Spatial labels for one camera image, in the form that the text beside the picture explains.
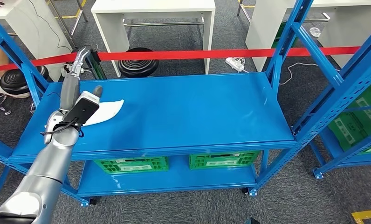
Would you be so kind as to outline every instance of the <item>red rope barrier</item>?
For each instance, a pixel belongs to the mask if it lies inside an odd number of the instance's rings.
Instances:
[[[329,47],[320,48],[324,55],[351,55],[359,47]],[[227,57],[271,57],[275,49],[232,49],[232,50],[191,50],[191,51],[153,51],[153,52],[101,52],[99,58],[102,61],[108,60],[177,60],[177,59],[203,59],[203,58],[227,58]],[[72,62],[77,53],[47,57],[32,60],[34,66]],[[289,57],[310,56],[306,48],[291,48]],[[16,69],[15,64],[1,65],[0,70]]]

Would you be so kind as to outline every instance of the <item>white table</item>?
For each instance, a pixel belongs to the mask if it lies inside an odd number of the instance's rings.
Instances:
[[[36,59],[70,53],[72,47],[44,0],[1,1],[5,5],[0,7],[0,20],[9,24]],[[54,81],[61,75],[62,64],[47,65]]]
[[[271,48],[286,12],[295,0],[257,0],[246,37],[248,49]],[[371,34],[371,0],[314,0],[312,9],[331,16],[319,42],[324,47],[361,45]],[[333,56],[343,66],[351,55]],[[266,57],[253,57],[257,71],[262,71]]]
[[[108,52],[125,52],[129,40],[123,19],[198,18],[203,16],[203,50],[212,48],[214,0],[96,0],[91,12]],[[120,77],[115,61],[114,69]],[[209,72],[210,59],[205,59]]]

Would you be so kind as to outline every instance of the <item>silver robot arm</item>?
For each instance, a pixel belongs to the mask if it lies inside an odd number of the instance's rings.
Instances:
[[[17,190],[0,206],[0,224],[49,224],[70,165],[81,126],[99,107],[102,88],[80,95],[80,71],[89,49],[82,48],[65,77],[60,109],[45,125],[44,143]]]

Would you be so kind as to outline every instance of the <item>black stool cushion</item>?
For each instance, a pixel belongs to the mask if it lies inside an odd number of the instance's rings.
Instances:
[[[45,66],[37,66],[36,69],[40,74],[49,80],[48,70]],[[7,93],[19,95],[29,92],[24,74],[19,69],[8,70],[0,79],[1,88]]]
[[[127,52],[151,52],[148,48],[132,48]],[[143,78],[158,68],[158,60],[119,60],[118,69],[127,78]]]

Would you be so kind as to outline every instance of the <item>green crate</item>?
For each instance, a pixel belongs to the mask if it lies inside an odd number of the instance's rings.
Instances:
[[[277,46],[277,43],[279,42],[280,40],[280,36],[282,35],[283,33],[283,30],[284,30],[284,27],[286,26],[286,23],[287,22],[282,22],[279,26],[279,30],[277,31],[276,33],[276,37],[275,37],[275,40],[273,40],[273,44],[272,44],[272,48],[276,48]],[[295,45],[295,42],[298,40],[298,37],[295,38],[294,42],[293,42],[293,45],[291,47],[294,47]]]
[[[357,97],[348,108],[371,106],[371,86]],[[344,112],[329,125],[344,151],[371,135],[371,110]]]
[[[220,154],[191,154],[190,169],[245,167],[254,162],[259,151]]]
[[[94,160],[108,174],[168,170],[168,157],[139,157],[114,160]]]

